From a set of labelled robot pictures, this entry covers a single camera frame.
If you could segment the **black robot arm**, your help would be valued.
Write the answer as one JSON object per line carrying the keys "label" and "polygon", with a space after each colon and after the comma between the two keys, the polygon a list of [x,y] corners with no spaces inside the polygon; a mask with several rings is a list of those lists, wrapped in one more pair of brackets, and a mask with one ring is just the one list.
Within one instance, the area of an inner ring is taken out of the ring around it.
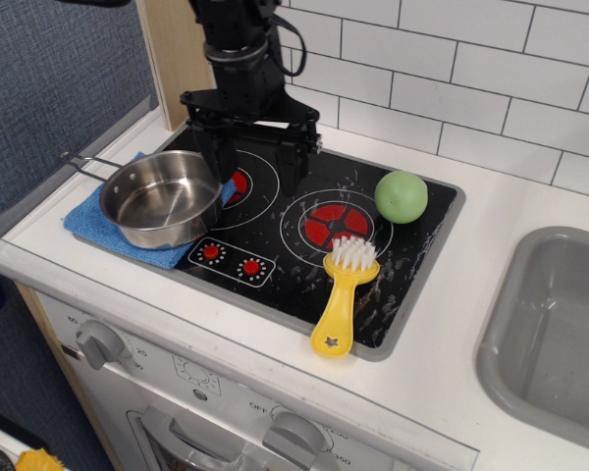
{"label": "black robot arm", "polygon": [[276,13],[276,1],[193,1],[201,24],[203,52],[211,66],[213,89],[186,91],[187,124],[212,175],[225,183],[238,165],[236,143],[254,140],[275,150],[282,192],[290,196],[308,174],[311,155],[319,152],[320,114],[286,91],[288,70],[279,30],[296,29]]}

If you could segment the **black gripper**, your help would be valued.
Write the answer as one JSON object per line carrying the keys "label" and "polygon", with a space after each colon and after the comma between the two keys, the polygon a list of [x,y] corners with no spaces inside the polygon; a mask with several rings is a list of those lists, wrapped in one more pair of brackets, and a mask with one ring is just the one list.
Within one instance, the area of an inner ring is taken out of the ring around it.
{"label": "black gripper", "polygon": [[221,50],[208,43],[203,52],[216,87],[186,91],[194,140],[212,176],[226,183],[238,167],[237,150],[228,132],[251,129],[272,138],[282,194],[292,196],[307,176],[309,153],[320,151],[316,123],[319,112],[286,92],[290,71],[283,64],[281,45],[258,43],[239,50]]}

